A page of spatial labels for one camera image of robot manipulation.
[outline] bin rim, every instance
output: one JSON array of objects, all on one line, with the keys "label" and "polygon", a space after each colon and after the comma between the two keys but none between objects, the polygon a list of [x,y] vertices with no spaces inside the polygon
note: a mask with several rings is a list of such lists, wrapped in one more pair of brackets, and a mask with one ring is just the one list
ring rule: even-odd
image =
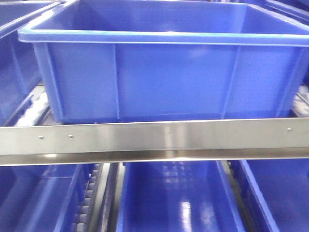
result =
[{"label": "bin rim", "polygon": [[[271,46],[309,46],[309,26],[279,13],[262,7],[247,4],[265,14],[279,18],[302,29],[303,34],[254,34],[254,33],[209,33],[209,32],[149,32],[149,31],[104,31],[104,30],[65,30],[37,29],[36,27],[64,11],[80,0],[70,0],[44,12],[38,18],[18,30],[19,40],[31,43],[103,43],[103,44],[226,44],[226,45],[271,45]],[[192,2],[192,4],[231,4],[220,2]]]}]

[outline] shelf rack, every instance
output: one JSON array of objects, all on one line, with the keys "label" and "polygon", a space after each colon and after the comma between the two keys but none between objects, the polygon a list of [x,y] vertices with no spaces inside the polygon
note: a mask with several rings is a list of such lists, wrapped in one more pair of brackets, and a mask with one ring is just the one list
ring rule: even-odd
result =
[{"label": "shelf rack", "polygon": [[0,165],[309,157],[309,117],[0,128]]}]

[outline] glossy blue surface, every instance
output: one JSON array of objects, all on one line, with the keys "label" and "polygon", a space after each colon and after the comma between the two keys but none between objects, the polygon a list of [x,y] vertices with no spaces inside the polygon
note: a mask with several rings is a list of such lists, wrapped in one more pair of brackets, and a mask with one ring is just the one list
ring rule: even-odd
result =
[{"label": "glossy blue surface", "polygon": [[286,116],[309,64],[309,27],[247,4],[78,0],[19,35],[67,123]]},{"label": "glossy blue surface", "polygon": [[17,29],[56,5],[0,2],[0,126],[41,80],[33,45],[19,42]]},{"label": "glossy blue surface", "polygon": [[309,230],[309,159],[233,162],[256,231]]},{"label": "glossy blue surface", "polygon": [[244,232],[220,162],[127,163],[117,232]]},{"label": "glossy blue surface", "polygon": [[74,231],[89,179],[83,166],[0,167],[0,231]]}]

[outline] bin floor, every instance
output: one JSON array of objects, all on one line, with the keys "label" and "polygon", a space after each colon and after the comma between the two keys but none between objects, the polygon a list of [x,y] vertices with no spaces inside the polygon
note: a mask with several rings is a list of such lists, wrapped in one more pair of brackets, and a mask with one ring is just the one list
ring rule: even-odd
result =
[{"label": "bin floor", "polygon": [[137,180],[130,231],[220,231],[206,178]]},{"label": "bin floor", "polygon": [[263,162],[263,168],[255,161],[248,163],[279,230],[308,232],[309,160]]}]

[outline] metal shelf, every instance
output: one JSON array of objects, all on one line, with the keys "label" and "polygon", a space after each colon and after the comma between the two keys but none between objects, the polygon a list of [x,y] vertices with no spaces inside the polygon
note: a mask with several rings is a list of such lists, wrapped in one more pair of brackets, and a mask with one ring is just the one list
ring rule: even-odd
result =
[{"label": "metal shelf", "polygon": [[0,128],[0,165],[309,157],[309,118]]}]

